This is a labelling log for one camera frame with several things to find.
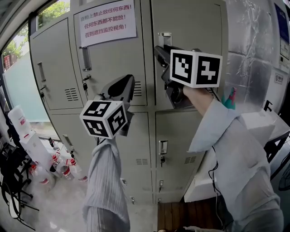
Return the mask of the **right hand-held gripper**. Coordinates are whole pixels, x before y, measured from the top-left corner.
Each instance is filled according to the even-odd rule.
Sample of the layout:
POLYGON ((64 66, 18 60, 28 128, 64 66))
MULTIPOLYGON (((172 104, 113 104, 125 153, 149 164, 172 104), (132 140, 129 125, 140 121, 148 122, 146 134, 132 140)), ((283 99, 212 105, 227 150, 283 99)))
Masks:
POLYGON ((173 108, 192 106, 183 92, 190 88, 219 87, 222 74, 222 56, 164 45, 155 46, 155 58, 164 68, 161 79, 173 108))

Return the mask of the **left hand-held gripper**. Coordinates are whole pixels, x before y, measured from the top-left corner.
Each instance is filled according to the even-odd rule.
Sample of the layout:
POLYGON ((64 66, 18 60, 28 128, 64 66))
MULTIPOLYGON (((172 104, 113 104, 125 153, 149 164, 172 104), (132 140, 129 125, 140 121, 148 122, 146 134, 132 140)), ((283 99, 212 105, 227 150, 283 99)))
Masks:
POLYGON ((134 87, 134 76, 125 75, 105 85, 100 94, 87 101, 80 120, 90 136, 102 139, 127 136, 134 115, 128 111, 134 87))

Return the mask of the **grey metal locker cabinet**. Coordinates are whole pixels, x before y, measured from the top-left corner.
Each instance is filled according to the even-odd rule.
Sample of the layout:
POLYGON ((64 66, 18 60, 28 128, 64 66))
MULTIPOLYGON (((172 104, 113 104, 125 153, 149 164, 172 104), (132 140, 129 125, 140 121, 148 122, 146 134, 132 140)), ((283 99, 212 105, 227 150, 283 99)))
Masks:
POLYGON ((224 0, 72 0, 49 22, 43 5, 29 18, 34 76, 60 140, 88 170, 97 139, 80 120, 88 100, 114 79, 135 77, 127 136, 118 136, 121 181, 130 203, 178 202, 203 153, 188 152, 201 121, 192 107, 174 109, 154 47, 227 56, 224 0))

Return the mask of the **person's left forearm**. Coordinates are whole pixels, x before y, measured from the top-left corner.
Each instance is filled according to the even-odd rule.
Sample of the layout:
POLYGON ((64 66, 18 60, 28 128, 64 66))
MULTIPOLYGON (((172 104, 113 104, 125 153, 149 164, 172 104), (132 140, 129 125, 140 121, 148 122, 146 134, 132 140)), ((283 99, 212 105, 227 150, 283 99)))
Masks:
POLYGON ((116 140, 102 141, 92 152, 83 218, 87 232, 130 232, 121 159, 116 140))

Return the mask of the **person's right forearm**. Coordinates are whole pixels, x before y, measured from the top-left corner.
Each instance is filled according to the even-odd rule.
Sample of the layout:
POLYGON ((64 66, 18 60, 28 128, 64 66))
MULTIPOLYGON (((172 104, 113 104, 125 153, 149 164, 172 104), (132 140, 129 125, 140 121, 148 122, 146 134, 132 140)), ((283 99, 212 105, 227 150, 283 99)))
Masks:
POLYGON ((217 186, 233 218, 232 232, 283 232, 280 197, 270 181, 270 165, 259 141, 235 110, 205 89, 183 88, 202 115, 189 152, 214 149, 217 186))

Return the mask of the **white paper notice red text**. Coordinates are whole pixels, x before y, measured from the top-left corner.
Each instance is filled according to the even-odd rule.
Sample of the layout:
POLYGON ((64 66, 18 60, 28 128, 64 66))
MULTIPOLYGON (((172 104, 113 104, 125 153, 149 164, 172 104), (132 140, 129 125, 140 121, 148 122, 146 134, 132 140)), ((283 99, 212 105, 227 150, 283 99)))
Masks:
POLYGON ((78 13, 80 47, 137 36, 134 0, 120 0, 78 13))

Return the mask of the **teal spray bottle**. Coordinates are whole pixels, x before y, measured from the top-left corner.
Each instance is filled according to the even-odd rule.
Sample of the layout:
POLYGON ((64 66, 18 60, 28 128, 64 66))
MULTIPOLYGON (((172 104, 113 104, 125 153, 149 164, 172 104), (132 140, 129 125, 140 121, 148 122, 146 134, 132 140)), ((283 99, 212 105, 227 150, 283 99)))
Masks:
POLYGON ((235 103, 236 88, 232 87, 231 92, 228 98, 225 98, 225 95, 222 96, 222 104, 228 109, 236 109, 235 103))

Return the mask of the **silver foil sheet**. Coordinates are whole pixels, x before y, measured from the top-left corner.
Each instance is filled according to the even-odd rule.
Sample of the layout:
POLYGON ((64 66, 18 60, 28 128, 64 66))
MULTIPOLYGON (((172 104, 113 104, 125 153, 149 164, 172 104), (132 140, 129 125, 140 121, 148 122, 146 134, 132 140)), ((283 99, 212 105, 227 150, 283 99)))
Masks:
POLYGON ((236 90, 234 102, 240 113, 280 107, 279 90, 273 82, 275 19, 271 0, 225 0, 228 20, 228 58, 223 96, 236 90))

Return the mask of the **black framed glass window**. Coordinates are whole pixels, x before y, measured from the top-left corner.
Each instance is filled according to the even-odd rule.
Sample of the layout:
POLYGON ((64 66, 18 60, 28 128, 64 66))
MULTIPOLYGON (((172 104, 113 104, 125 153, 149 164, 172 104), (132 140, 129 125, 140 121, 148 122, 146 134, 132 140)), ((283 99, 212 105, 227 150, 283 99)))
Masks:
POLYGON ((32 70, 29 45, 29 24, 24 20, 0 50, 4 111, 20 106, 34 130, 53 130, 42 104, 32 70))

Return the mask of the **clear dispenser water bottle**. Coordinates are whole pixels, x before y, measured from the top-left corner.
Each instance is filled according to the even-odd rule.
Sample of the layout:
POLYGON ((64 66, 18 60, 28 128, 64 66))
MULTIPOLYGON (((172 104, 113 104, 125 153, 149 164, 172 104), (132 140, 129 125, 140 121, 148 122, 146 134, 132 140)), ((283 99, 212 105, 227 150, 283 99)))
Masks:
POLYGON ((11 120, 20 139, 24 139, 31 134, 32 128, 29 121, 26 119, 20 105, 15 106, 9 113, 8 117, 11 120))

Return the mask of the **black high-back office chair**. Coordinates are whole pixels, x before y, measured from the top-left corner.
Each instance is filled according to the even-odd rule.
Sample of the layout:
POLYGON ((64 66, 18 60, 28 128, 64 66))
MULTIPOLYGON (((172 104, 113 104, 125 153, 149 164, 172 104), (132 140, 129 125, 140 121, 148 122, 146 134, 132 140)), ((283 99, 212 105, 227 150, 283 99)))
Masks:
POLYGON ((13 126, 13 124, 12 124, 12 122, 9 119, 7 114, 5 114, 5 122, 6 122, 7 126, 8 126, 7 133, 9 135, 9 138, 13 140, 14 144, 17 147, 21 148, 22 146, 21 146, 21 144, 19 142, 20 141, 19 135, 18 135, 15 127, 13 126))

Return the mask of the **white stepped block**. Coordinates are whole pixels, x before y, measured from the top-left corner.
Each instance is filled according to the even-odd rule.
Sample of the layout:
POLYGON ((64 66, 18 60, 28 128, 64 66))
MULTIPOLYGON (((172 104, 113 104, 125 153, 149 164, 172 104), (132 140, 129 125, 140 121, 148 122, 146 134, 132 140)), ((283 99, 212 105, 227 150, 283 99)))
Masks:
MULTIPOLYGON (((255 136, 262 146, 280 136, 290 132, 288 126, 274 111, 242 113, 246 128, 255 136)), ((216 164, 213 149, 205 153, 201 165, 184 195, 185 202, 194 202, 215 197, 212 180, 208 171, 216 164)))

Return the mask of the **wooden slat platform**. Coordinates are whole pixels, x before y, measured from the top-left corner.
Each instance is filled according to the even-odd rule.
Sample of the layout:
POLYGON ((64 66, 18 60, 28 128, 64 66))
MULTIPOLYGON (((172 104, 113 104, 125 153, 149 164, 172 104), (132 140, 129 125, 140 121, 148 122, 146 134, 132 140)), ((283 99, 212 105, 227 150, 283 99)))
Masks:
POLYGON ((174 232, 187 226, 222 229, 222 225, 226 225, 226 212, 222 197, 189 203, 158 203, 157 230, 174 232))

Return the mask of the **person's own body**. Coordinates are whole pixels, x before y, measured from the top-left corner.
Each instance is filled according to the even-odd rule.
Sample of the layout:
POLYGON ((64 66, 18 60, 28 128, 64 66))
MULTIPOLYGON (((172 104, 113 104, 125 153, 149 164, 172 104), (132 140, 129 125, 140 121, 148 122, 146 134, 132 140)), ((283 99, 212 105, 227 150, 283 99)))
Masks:
POLYGON ((199 228, 196 226, 189 226, 189 227, 180 227, 176 230, 169 231, 166 229, 160 229, 156 232, 224 232, 223 230, 219 229, 207 229, 207 228, 199 228))

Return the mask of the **white wall panel blue poster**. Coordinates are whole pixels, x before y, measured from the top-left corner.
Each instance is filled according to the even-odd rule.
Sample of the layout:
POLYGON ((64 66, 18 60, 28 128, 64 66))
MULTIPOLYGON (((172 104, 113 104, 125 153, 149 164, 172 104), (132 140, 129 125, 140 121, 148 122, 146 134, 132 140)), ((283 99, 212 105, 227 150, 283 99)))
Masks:
POLYGON ((279 69, 290 72, 290 24, 285 3, 283 0, 273 0, 278 29, 279 69))

